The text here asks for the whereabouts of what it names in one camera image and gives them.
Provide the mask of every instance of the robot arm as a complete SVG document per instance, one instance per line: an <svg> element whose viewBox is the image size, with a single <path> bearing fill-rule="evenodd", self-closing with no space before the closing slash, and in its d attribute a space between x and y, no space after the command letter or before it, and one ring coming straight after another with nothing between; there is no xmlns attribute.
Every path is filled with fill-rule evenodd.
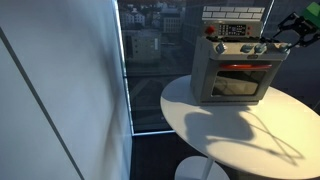
<svg viewBox="0 0 320 180"><path fill-rule="evenodd" d="M294 21L292 24L284 25L288 21ZM300 37L299 40L287 49L292 47L307 47L320 39L320 5L313 2L302 13L301 16L295 12L285 18L278 24L279 32L273 36L275 38L286 30L294 30ZM313 35L309 40L305 40L306 35Z"/></svg>

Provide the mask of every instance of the window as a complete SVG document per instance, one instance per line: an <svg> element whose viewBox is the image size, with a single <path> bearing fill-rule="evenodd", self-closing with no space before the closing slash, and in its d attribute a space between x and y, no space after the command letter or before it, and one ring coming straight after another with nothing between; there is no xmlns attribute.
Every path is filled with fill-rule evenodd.
<svg viewBox="0 0 320 180"><path fill-rule="evenodd" d="M134 133L171 130L161 112L161 92L172 80L191 74L203 6L227 6L229 1L235 2L172 0L162 3L174 6L157 6L158 1L118 0L120 14L133 8L139 13L122 29ZM267 7L270 2L252 0L237 6Z"/></svg>

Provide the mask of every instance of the table top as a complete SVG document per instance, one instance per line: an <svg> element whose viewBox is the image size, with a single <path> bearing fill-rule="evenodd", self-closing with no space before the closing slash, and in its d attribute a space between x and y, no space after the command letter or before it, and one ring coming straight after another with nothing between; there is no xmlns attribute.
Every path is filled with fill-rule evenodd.
<svg viewBox="0 0 320 180"><path fill-rule="evenodd" d="M198 106L190 77L169 83L161 109L188 144L229 167L280 179L320 176L320 117L269 87L252 106Z"/></svg>

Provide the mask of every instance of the floor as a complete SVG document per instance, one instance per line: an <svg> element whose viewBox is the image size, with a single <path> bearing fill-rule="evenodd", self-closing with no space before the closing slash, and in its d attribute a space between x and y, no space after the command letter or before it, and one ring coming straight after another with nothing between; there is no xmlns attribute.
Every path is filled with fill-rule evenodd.
<svg viewBox="0 0 320 180"><path fill-rule="evenodd" d="M133 137L131 180L173 180L178 164L201 153L175 133ZM274 180L243 173L219 164L230 180Z"/></svg>

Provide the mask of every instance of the oven window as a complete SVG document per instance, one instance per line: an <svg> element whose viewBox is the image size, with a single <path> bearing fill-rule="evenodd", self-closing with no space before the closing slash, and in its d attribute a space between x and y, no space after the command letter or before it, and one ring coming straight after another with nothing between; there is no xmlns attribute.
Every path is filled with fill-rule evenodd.
<svg viewBox="0 0 320 180"><path fill-rule="evenodd" d="M219 71L212 96L254 95L266 71Z"/></svg>

